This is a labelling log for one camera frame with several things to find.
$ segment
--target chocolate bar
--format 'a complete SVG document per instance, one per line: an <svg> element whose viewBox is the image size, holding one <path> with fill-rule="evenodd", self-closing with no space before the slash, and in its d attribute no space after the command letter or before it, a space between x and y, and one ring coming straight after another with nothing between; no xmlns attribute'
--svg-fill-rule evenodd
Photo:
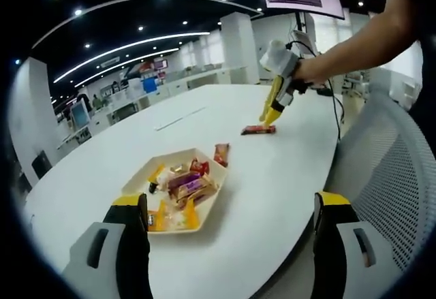
<svg viewBox="0 0 436 299"><path fill-rule="evenodd" d="M263 125L249 125L245 127L240 133L242 136L246 134L259 134L259 133L275 133L275 125L265 127Z"/></svg>

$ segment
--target hand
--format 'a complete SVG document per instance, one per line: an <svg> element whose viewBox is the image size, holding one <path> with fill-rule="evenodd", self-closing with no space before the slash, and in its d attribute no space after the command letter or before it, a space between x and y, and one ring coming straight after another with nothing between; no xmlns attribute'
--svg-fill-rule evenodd
<svg viewBox="0 0 436 299"><path fill-rule="evenodd" d="M317 61L315 59L302 59L298 62L296 69L292 72L292 77L304 82L313 84L324 84L327 78L323 78L318 73Z"/></svg>

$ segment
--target desk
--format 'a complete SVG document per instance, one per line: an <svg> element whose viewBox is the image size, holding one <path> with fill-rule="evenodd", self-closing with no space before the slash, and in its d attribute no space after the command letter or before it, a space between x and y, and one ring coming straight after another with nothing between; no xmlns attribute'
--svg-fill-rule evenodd
<svg viewBox="0 0 436 299"><path fill-rule="evenodd" d="M25 205L26 218L35 215L33 234L46 259L61 272L69 248L92 222L103 220L150 157L192 147L212 157L216 143L229 142L228 179L203 230L149 236L150 284L155 299L252 296L309 222L338 136L332 99L310 90L285 109L275 135L240 136L243 127L258 122L269 90L202 86L117 123L65 157Z"/></svg>

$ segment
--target curved light strip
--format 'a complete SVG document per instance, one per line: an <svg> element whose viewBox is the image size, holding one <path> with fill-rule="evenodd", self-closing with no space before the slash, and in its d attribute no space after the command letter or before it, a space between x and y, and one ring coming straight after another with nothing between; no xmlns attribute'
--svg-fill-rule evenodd
<svg viewBox="0 0 436 299"><path fill-rule="evenodd" d="M94 74L93 76L90 76L89 78L83 80L82 82L79 82L78 84L76 84L76 85L74 86L74 88L77 88L78 86L81 86L82 84L88 82L90 79L95 78L96 76L99 76L100 74L104 74L104 73L106 73L107 71L110 71L111 69L116 69L117 67L120 67L120 66L123 66L123 65L125 65L125 64L131 63L131 62L134 62L134 61L137 61L138 59L145 59L145 58L147 58L147 57L151 57L151 56L155 56L155 55L160 55L160 54L165 54L165 53L167 53L167 52L176 52L177 50L178 50L178 48L167 49L167 50L162 50L161 52L154 52L153 54L148 54L148 55L145 55L145 56L136 57L135 59L131 59L131 60L129 60L129 61L126 61L126 62L120 63L120 64L118 64L118 65L115 65L115 66L109 67L108 69L105 69L104 71L98 72L97 74Z"/></svg>
<svg viewBox="0 0 436 299"><path fill-rule="evenodd" d="M78 68L82 67L83 65L86 65L86 64L88 64L88 63L90 63L92 61L95 61L96 59L102 58L103 56L112 54L113 52L117 52L117 51L122 50L122 49L126 49L126 48L129 48L129 47L132 47L132 46L136 46L136 45L145 44L147 42L156 42L157 40L171 39L171 38L177 38L177 37L189 37L189 36L192 36L192 35L210 35L210 34L211 34L210 32L179 33L177 35L163 35L161 37L141 40L140 42L133 42L131 44L124 45L124 46L121 46L121 47L109 50L108 52L104 52L103 54L97 55L96 57L93 57L92 59L89 59L88 61L82 62L81 64L73 67L69 71L66 71L64 74L59 76L55 81L53 81L53 83L56 83L56 82L60 81L61 79L66 77L68 74L76 71Z"/></svg>
<svg viewBox="0 0 436 299"><path fill-rule="evenodd" d="M63 22L61 22L61 23L59 23L57 26L55 26L53 29L51 29L49 32L47 32L45 35L43 35L33 46L32 46L32 49L34 49L36 46L38 46L44 39L46 39L51 33L53 33L53 32L55 32L57 29L59 29L60 27L62 27L63 25L66 25L67 23L69 23L69 22L71 22L71 21L73 21L75 18L81 18L82 16L84 16L85 14L88 14L89 12L92 12L92 11L95 11L95 10L98 10L99 8L103 8L103 7L106 7L106 6L109 6L109 5L113 5L113 4L118 4L118 3L122 3L122 2L125 2L125 1L135 1L135 0L114 0L114 1L107 1L106 3L102 3L102 4L99 4L99 5L96 5L96 6L93 6L93 7L90 7L90 8L88 8L88 9L86 9L86 10L83 10L82 11L82 13L81 13L81 15L79 15L79 16L72 16L71 18L68 18L67 20L65 20L65 21L63 21ZM253 16L251 19L254 19L254 18L258 18L259 16L263 16L264 15L264 13L262 13L262 12L258 12L256 9L254 9L254 8L251 8L251 7L248 7L248 6L244 6L244 5L241 5L241 4L237 4L237 3L232 3L231 1L222 1L222 0L204 0L204 1L214 1L214 2L217 2L217 3L222 3L222 4L226 4L226 5L233 5L233 6L236 6L236 7L241 7L241 8L243 8L243 9L245 9L245 10L248 10L248 11L252 11L252 12L255 12L257 15L256 16Z"/></svg>

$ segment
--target person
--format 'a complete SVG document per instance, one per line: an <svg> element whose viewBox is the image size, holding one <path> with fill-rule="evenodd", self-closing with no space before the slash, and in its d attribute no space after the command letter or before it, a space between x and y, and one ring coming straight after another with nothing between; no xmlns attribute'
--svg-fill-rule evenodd
<svg viewBox="0 0 436 299"><path fill-rule="evenodd" d="M79 102L82 99L83 99L84 105L87 107L88 113L91 113L93 111L93 108L91 107L91 105L89 103L89 98L85 93L80 93L77 96L77 102Z"/></svg>
<svg viewBox="0 0 436 299"><path fill-rule="evenodd" d="M100 100L100 98L97 97L96 94L94 94L94 98L93 98L93 107L95 110L99 110L100 108L103 107L103 102Z"/></svg>
<svg viewBox="0 0 436 299"><path fill-rule="evenodd" d="M324 83L339 74L369 69L391 61L420 42L422 90L409 114L436 155L436 9L434 0L386 0L384 11L348 40L324 54L302 60L293 77Z"/></svg>

